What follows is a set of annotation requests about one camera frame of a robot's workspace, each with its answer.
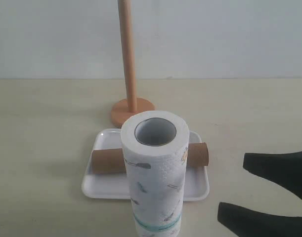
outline white wall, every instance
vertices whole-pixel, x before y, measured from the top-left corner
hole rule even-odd
[[[132,0],[138,78],[302,77],[302,0]],[[0,78],[122,78],[116,0],[0,0]]]

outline roll center hole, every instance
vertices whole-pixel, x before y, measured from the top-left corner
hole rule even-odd
[[[176,136],[174,124],[164,118],[149,118],[135,128],[137,141],[146,146],[162,146]]]

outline paper towel roll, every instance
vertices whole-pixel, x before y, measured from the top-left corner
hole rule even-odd
[[[189,142],[186,122],[166,111],[146,111],[121,129],[129,191],[140,237],[179,233]]]

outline teal stripe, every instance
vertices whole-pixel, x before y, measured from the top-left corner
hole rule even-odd
[[[141,226],[143,227],[144,229],[146,229],[147,231],[151,231],[151,232],[163,232],[163,231],[167,231],[169,229],[171,229],[172,227],[174,227],[176,225],[176,223],[180,220],[180,217],[181,217],[181,213],[180,215],[177,217],[176,220],[174,220],[173,222],[167,224],[167,225],[164,225],[164,226],[151,226],[151,225],[148,225],[146,223],[143,223],[142,221],[140,221],[136,215],[133,213],[133,216],[136,220],[136,222]]]

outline wooden pole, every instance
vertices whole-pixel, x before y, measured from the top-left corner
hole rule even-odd
[[[130,113],[137,112],[136,80],[134,69],[134,47],[131,24],[130,0],[118,0],[123,68],[127,88],[127,101]]]

